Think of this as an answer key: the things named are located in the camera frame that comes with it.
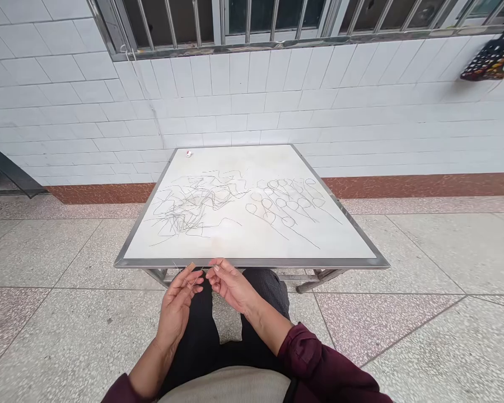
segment metal table frame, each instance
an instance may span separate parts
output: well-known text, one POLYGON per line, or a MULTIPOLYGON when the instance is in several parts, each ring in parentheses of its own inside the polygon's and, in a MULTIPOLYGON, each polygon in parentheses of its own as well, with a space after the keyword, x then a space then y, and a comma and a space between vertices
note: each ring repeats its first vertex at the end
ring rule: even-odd
MULTIPOLYGON (((375 247, 375 245, 370 241, 370 239, 366 236, 364 231, 360 228, 357 222, 351 217, 351 215, 347 212, 344 206, 340 203, 340 201, 334 196, 331 190, 325 185, 325 182, 317 175, 314 169, 308 164, 308 162, 303 158, 302 154, 295 148, 293 144, 290 144, 293 150, 297 153, 300 159, 304 162, 304 164, 308 167, 310 172, 314 174, 318 183, 325 189, 328 195, 334 200, 336 205, 348 219, 349 223, 355 228, 357 233, 362 237, 364 242, 368 245, 371 251, 375 254, 375 258, 303 258, 303 259, 295 259, 295 258, 239 258, 239 259, 231 259, 231 263, 241 269, 247 268, 269 268, 269 269, 313 269, 313 274, 283 274, 279 275, 280 280, 282 281, 292 281, 292 282, 300 282, 304 283, 297 286, 297 292, 304 293, 308 290, 311 290, 323 283, 326 283, 333 278, 345 273, 347 270, 354 269, 387 269, 390 267, 389 263, 383 257, 381 252, 375 247)), ((261 147, 261 146, 237 146, 237 147, 261 147)), ((198 147, 198 148, 220 148, 220 147, 198 147)), ((129 245, 136 234, 140 223, 142 222, 144 215, 146 214, 147 209, 149 208, 153 197, 157 193, 157 189, 164 178, 166 171, 172 160, 174 159, 175 153, 177 152, 177 148, 174 150, 172 156, 164 171, 161 174, 157 184, 153 188, 149 199, 147 200, 142 213, 136 220, 133 228, 131 229, 129 236, 127 237, 125 243, 123 244, 122 249, 118 253, 118 257, 114 262, 114 267, 122 269, 142 269, 159 283, 161 283, 164 287, 168 287, 172 280, 174 279, 174 275, 168 274, 169 269, 185 268, 190 262, 193 260, 196 266, 208 266, 209 261, 211 259, 201 258, 201 259, 125 259, 125 253, 129 248, 129 245)))

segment brown baseboard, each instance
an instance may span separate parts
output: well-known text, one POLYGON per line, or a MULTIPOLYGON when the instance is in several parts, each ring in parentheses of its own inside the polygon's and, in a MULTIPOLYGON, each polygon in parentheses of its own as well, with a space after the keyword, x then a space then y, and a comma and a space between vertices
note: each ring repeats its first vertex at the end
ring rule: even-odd
POLYGON ((341 199, 504 196, 504 173, 323 178, 341 199))
MULTIPOLYGON (((323 178, 341 199, 504 196, 503 174, 323 178)), ((154 183, 46 186, 64 204, 145 203, 154 183)))

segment terrazzo floor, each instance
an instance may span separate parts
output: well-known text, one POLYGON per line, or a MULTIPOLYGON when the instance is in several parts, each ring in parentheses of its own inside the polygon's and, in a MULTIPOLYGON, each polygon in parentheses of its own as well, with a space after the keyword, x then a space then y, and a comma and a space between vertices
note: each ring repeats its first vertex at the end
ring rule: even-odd
MULTIPOLYGON (((504 402, 504 197, 345 200, 392 267, 290 315, 400 402, 504 402)), ((164 290, 112 264, 141 205, 0 196, 0 402, 100 401, 155 334, 164 290)), ((213 301, 221 340, 240 335, 213 301)))

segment person's right hand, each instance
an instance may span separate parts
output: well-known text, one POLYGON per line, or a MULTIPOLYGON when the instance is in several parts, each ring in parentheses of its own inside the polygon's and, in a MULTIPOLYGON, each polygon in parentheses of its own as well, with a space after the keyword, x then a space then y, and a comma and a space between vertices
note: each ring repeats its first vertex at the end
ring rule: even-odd
POLYGON ((260 295, 230 262, 221 257, 209 262, 213 265, 207 272, 213 290, 220 294, 237 312, 247 315, 261 299, 260 295))

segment maroon jacket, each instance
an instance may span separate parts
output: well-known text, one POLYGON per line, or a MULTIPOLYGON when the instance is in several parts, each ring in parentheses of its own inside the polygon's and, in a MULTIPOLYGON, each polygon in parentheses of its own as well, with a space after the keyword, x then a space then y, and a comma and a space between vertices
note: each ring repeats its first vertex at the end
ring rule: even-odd
MULTIPOLYGON (((299 381, 294 402, 391 403, 367 372, 346 357, 324 346, 303 324, 294 326, 280 347, 278 357, 299 381)), ((127 374, 110 387, 103 403, 144 402, 132 388, 127 374)))

